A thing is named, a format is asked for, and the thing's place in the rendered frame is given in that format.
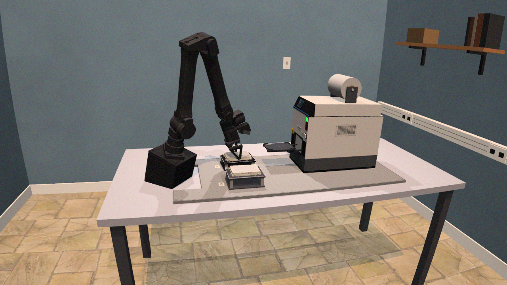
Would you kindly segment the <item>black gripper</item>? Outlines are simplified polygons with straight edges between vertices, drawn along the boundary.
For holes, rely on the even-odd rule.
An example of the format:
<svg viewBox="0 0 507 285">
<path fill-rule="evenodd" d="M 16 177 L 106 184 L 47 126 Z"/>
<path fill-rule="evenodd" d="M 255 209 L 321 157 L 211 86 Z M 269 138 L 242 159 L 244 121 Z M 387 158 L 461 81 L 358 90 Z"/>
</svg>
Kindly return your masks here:
<svg viewBox="0 0 507 285">
<path fill-rule="evenodd" d="M 234 129 L 234 128 L 233 128 Z M 233 141 L 232 137 L 231 137 L 231 134 L 230 132 L 233 131 L 230 130 L 230 131 L 227 131 L 227 132 L 223 132 L 223 135 L 225 137 L 225 139 L 223 139 L 224 141 L 226 141 L 226 146 L 229 148 L 229 151 L 238 159 L 240 160 L 241 159 L 241 156 L 242 156 L 242 148 L 243 148 L 243 145 L 237 145 L 238 143 L 240 143 L 240 139 L 238 140 L 235 140 Z M 235 144 L 235 146 L 233 146 L 233 144 Z M 237 152 L 237 149 L 240 149 L 240 153 L 239 153 L 239 157 L 234 153 L 234 152 Z"/>
</svg>

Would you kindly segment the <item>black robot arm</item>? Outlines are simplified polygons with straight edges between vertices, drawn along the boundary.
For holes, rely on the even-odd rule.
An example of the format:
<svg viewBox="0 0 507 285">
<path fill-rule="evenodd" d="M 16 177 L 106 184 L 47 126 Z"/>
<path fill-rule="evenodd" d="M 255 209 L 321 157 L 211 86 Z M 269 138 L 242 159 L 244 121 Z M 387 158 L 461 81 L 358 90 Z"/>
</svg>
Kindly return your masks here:
<svg viewBox="0 0 507 285">
<path fill-rule="evenodd" d="M 250 135 L 251 132 L 249 124 L 243 123 L 246 121 L 243 112 L 233 111 L 230 105 L 219 66 L 216 38 L 204 32 L 198 32 L 180 40 L 179 47 L 181 47 L 181 67 L 177 108 L 170 120 L 168 139 L 163 144 L 165 158 L 173 160 L 184 160 L 184 139 L 190 139 L 196 132 L 192 119 L 192 102 L 199 53 L 208 74 L 214 97 L 214 108 L 221 119 L 219 124 L 222 131 L 227 132 L 234 128 L 230 132 L 233 141 L 239 139 L 238 132 L 246 135 Z"/>
</svg>

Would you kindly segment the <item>cream multi-well plate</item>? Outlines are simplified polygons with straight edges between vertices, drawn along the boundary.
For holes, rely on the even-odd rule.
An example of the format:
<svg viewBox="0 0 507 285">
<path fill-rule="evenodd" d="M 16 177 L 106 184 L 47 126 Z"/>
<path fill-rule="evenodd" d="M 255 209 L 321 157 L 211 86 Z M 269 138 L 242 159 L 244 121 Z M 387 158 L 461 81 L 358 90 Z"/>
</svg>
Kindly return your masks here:
<svg viewBox="0 0 507 285">
<path fill-rule="evenodd" d="M 233 165 L 230 166 L 230 172 L 232 173 L 232 176 L 249 176 L 249 175 L 257 175 L 260 173 L 260 170 L 256 164 L 252 165 Z"/>
</svg>

